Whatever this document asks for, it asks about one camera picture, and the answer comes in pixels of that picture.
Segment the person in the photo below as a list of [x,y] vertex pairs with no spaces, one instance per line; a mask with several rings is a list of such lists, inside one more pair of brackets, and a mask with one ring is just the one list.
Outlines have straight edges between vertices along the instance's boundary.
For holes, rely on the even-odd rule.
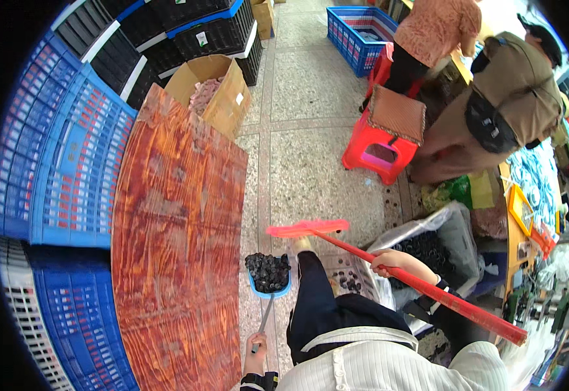
[[[285,390],[507,390],[506,367],[489,333],[477,324],[420,298],[422,310],[451,343],[455,354],[448,368],[417,354],[418,341],[404,318],[356,293],[334,297],[321,261],[308,239],[293,245],[299,265],[299,291],[287,328],[294,367],[280,379],[264,374],[267,339],[252,335],[247,342],[242,391]],[[396,250],[376,253],[371,268],[399,267],[446,292],[458,295],[423,262]],[[250,353],[259,343],[257,354]]]
[[547,29],[521,21],[525,40],[508,32],[487,38],[473,82],[423,134],[411,181],[434,184],[495,167],[555,132],[562,99],[553,68],[562,54]]
[[[406,94],[413,84],[458,45],[473,57],[482,25],[481,0],[417,0],[393,37],[393,64],[384,87]],[[359,107],[367,107],[370,97]]]

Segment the man in brown jacket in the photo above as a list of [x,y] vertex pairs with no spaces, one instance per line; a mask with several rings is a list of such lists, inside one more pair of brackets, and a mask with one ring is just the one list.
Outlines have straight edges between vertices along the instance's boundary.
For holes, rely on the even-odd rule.
[[495,167],[556,129],[562,100],[553,68],[562,64],[562,54],[544,27],[524,27],[525,40],[508,32],[486,40],[471,67],[473,83],[424,133],[412,162],[414,182],[438,183]]

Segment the woman in pink top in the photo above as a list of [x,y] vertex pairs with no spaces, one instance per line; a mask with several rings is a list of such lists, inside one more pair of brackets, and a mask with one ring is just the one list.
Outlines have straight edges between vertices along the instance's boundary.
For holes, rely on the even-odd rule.
[[[482,24],[481,0],[415,0],[395,32],[391,76],[384,87],[406,94],[429,68],[458,44],[462,55],[473,56]],[[368,99],[361,108],[367,106]]]

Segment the brown jacket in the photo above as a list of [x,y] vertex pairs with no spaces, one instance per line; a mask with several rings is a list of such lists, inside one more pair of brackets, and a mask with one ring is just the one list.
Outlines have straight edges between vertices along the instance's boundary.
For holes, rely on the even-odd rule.
[[[551,66],[541,52],[518,36],[504,32],[495,38],[484,48],[490,63],[474,75],[474,89],[495,107],[506,99],[499,113],[520,146],[549,137],[562,117],[562,99]],[[539,84],[534,92],[508,98]]]

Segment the white shirt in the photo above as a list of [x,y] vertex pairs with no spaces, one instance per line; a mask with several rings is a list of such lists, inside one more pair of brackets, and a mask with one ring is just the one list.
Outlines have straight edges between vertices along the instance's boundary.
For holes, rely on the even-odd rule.
[[[350,337],[358,336],[352,339],[359,339],[365,333],[376,336],[374,340],[358,340],[296,365],[280,378],[278,391],[509,389],[506,367],[490,342],[467,345],[454,357],[449,368],[445,368],[430,363],[413,349],[392,342],[392,337],[377,336],[378,332],[390,329],[378,327],[376,333],[373,329],[367,327],[361,332],[358,327],[351,328]],[[335,338],[338,337],[327,336],[326,340]]]

